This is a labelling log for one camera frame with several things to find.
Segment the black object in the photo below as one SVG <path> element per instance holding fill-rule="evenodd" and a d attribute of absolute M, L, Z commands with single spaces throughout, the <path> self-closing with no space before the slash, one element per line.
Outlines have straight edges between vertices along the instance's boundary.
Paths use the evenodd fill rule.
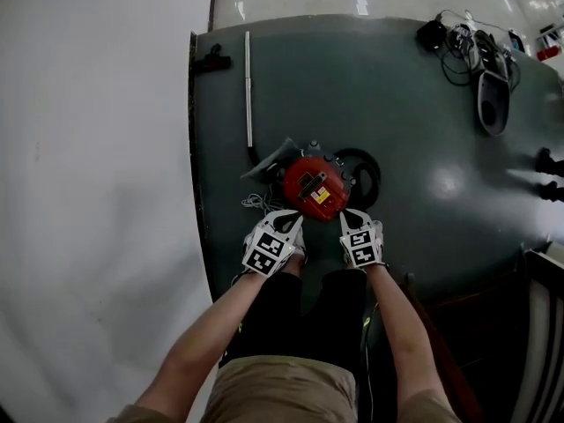
<path fill-rule="evenodd" d="M 231 67 L 231 56 L 221 56 L 220 44 L 215 44 L 210 53 L 204 56 L 203 60 L 194 62 L 194 72 L 201 74 L 204 72 L 220 71 L 221 69 L 229 69 Z"/>
<path fill-rule="evenodd" d="M 438 20 L 431 20 L 417 30 L 417 40 L 427 50 L 436 50 L 447 39 L 447 28 Z"/>
<path fill-rule="evenodd" d="M 558 183 L 556 182 L 550 182 L 548 185 L 539 185 L 538 195 L 546 201 L 564 202 L 564 188 L 558 188 Z"/>
<path fill-rule="evenodd" d="M 447 47 L 447 51 L 444 52 L 442 55 L 439 55 L 437 53 L 437 51 L 435 50 L 434 54 L 437 56 L 437 58 L 439 58 L 439 60 L 441 61 L 441 69 L 442 69 L 442 74 L 444 75 L 444 77 L 449 81 L 449 83 L 451 83 L 454 86 L 468 86 L 471 84 L 471 69 L 470 69 L 470 59 L 464 56 L 464 53 L 462 50 L 455 50 L 453 48 L 451 48 L 451 46 L 448 44 L 448 42 L 445 40 L 444 45 Z M 454 58 L 456 58 L 457 60 L 462 60 L 464 63 L 464 68 L 465 70 L 454 70 L 452 69 L 452 67 L 450 67 L 447 62 L 446 62 L 446 57 L 448 54 L 451 54 Z M 454 80 L 452 74 L 455 74 L 457 76 L 463 75 L 468 77 L 465 81 L 458 81 L 458 80 Z"/>
<path fill-rule="evenodd" d="M 258 158 L 258 153 L 256 153 L 256 148 L 254 145 L 247 147 L 247 155 L 249 156 L 251 165 L 257 166 L 261 162 L 261 160 Z"/>
<path fill-rule="evenodd" d="M 540 31 L 541 34 L 545 35 L 546 32 L 549 32 L 553 28 L 554 28 L 554 24 L 550 24 L 550 25 L 547 25 L 547 26 L 541 28 L 539 31 Z M 550 32 L 549 34 L 546 34 L 545 36 L 548 36 L 553 41 L 558 41 L 560 39 L 560 35 L 559 35 L 558 31 Z"/>
<path fill-rule="evenodd" d="M 537 155 L 535 170 L 538 173 L 558 175 L 564 177 L 564 161 L 555 161 L 551 157 L 550 150 L 543 147 Z"/>
<path fill-rule="evenodd" d="M 476 93 L 477 116 L 488 135 L 501 135 L 508 124 L 509 65 L 494 38 L 482 30 L 474 34 L 472 82 Z"/>
<path fill-rule="evenodd" d="M 525 47 L 523 45 L 523 41 L 521 41 L 521 38 L 519 36 L 517 36 L 513 32 L 509 32 L 509 38 L 511 39 L 511 43 L 513 44 L 513 48 L 515 50 L 519 50 L 523 53 L 525 52 Z"/>
<path fill-rule="evenodd" d="M 472 34 L 470 27 L 466 24 L 458 24 L 449 33 L 450 48 L 464 54 L 468 53 L 471 46 Z"/>
<path fill-rule="evenodd" d="M 362 211 L 367 210 L 369 207 L 374 205 L 380 195 L 380 180 L 382 179 L 382 173 L 380 172 L 378 162 L 368 152 L 354 147 L 348 147 L 346 149 L 336 151 L 335 156 L 341 160 L 346 158 L 360 159 L 360 163 L 354 167 L 354 170 L 352 171 L 352 177 L 355 180 L 355 184 L 351 188 L 351 196 L 349 197 L 347 208 Z M 362 192 L 361 176 L 363 172 L 367 173 L 368 177 L 370 177 L 371 183 L 366 194 Z"/>

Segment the red object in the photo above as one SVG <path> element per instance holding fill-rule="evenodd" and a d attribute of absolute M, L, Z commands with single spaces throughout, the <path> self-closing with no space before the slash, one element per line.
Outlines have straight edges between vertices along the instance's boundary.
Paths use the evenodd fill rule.
<path fill-rule="evenodd" d="M 284 176 L 284 194 L 296 208 L 315 219 L 328 221 L 344 210 L 350 184 L 335 159 L 306 156 L 297 159 Z"/>
<path fill-rule="evenodd" d="M 537 58 L 540 61 L 544 61 L 547 60 L 548 58 L 552 58 L 553 56 L 557 56 L 560 53 L 560 47 L 559 46 L 552 46 L 549 48 L 545 48 L 544 50 L 541 50 L 540 52 L 537 52 Z"/>

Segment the red device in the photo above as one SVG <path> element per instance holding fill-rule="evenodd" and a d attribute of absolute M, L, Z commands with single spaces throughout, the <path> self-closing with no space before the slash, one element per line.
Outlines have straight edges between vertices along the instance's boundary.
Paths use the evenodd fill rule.
<path fill-rule="evenodd" d="M 344 210 L 354 179 L 337 157 L 308 151 L 284 175 L 284 195 L 309 217 L 328 221 Z"/>

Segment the hand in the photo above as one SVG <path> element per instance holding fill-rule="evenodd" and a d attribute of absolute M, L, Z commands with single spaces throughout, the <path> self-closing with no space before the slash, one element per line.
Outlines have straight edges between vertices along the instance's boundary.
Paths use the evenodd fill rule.
<path fill-rule="evenodd" d="M 303 216 L 296 210 L 272 211 L 266 215 L 245 238 L 243 266 L 269 277 L 294 253 L 301 254 L 305 260 L 302 222 Z M 277 227 L 280 226 L 286 230 L 279 232 Z"/>
<path fill-rule="evenodd" d="M 347 209 L 340 214 L 343 236 L 340 241 L 345 260 L 355 268 L 382 262 L 383 226 L 363 211 Z"/>

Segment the sticker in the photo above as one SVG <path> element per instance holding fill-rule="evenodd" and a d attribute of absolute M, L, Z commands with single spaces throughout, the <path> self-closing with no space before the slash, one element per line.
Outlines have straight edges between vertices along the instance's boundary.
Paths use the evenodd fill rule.
<path fill-rule="evenodd" d="M 321 187 L 317 190 L 317 192 L 314 191 L 313 193 L 311 193 L 310 196 L 312 196 L 318 204 L 322 204 L 323 201 L 330 196 L 330 194 L 329 191 L 325 189 L 325 187 Z"/>
<path fill-rule="evenodd" d="M 351 235 L 351 248 L 360 246 L 361 244 L 370 243 L 370 232 L 368 230 Z"/>
<path fill-rule="evenodd" d="M 353 250 L 351 251 L 351 254 L 356 266 L 372 263 L 376 260 L 372 246 L 366 246 L 365 248 Z"/>
<path fill-rule="evenodd" d="M 276 257 L 280 257 L 284 243 L 273 236 L 264 233 L 258 241 L 258 247 L 264 249 L 266 252 L 274 254 Z"/>
<path fill-rule="evenodd" d="M 249 268 L 258 272 L 262 272 L 262 274 L 265 274 L 266 276 L 270 274 L 275 264 L 276 260 L 269 258 L 256 249 L 251 253 L 249 260 L 247 261 L 247 266 Z"/>

